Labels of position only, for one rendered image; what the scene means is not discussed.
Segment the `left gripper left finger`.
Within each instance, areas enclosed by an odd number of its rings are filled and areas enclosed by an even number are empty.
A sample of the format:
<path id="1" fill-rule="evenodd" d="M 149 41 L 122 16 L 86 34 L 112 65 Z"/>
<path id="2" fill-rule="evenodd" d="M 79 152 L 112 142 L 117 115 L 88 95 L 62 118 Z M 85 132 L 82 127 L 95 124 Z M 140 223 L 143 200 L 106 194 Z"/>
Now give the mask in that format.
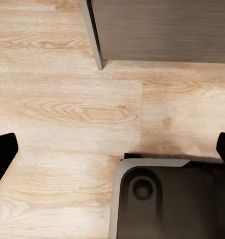
<path id="1" fill-rule="evenodd" d="M 16 136 L 13 132 L 0 135 L 0 180 L 18 152 Z"/>

